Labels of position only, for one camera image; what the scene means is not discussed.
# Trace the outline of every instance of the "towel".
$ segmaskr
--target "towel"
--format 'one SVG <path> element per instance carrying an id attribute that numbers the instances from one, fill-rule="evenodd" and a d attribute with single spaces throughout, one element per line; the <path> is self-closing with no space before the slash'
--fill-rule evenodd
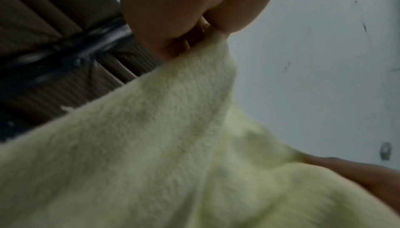
<path id="1" fill-rule="evenodd" d="M 213 32 L 176 60 L 0 146 L 2 228 L 400 227 L 232 102 Z"/>

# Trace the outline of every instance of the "white wall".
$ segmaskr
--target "white wall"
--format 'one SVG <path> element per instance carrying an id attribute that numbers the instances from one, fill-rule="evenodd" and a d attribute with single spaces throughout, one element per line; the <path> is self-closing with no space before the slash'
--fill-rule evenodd
<path id="1" fill-rule="evenodd" d="M 400 169 L 400 0 L 272 0 L 229 44 L 237 101 L 285 143 Z"/>

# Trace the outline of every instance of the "gray wall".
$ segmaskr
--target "gray wall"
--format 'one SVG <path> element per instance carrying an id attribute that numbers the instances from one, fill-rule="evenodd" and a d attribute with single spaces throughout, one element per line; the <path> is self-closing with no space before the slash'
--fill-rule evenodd
<path id="1" fill-rule="evenodd" d="M 400 0 L 272 0 L 229 44 L 236 100 L 285 143 L 400 169 Z"/>

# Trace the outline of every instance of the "pale yellow fabric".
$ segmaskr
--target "pale yellow fabric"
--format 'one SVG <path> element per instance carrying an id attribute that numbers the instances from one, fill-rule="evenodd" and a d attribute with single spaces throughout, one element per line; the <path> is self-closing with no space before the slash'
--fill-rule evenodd
<path id="1" fill-rule="evenodd" d="M 0 227 L 400 227 L 378 199 L 302 164 L 242 114 L 235 74 L 214 33 L 1 146 Z"/>

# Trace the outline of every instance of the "hand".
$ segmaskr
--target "hand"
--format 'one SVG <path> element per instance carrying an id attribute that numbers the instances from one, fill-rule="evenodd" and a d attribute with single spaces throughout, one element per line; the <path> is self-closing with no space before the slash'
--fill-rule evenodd
<path id="1" fill-rule="evenodd" d="M 305 155 L 311 165 L 328 168 L 361 185 L 400 214 L 400 173 L 378 165 L 356 163 L 337 158 Z"/>
<path id="2" fill-rule="evenodd" d="M 203 38 L 203 23 L 229 35 L 252 22 L 269 0 L 121 0 L 135 37 L 169 60 Z"/>

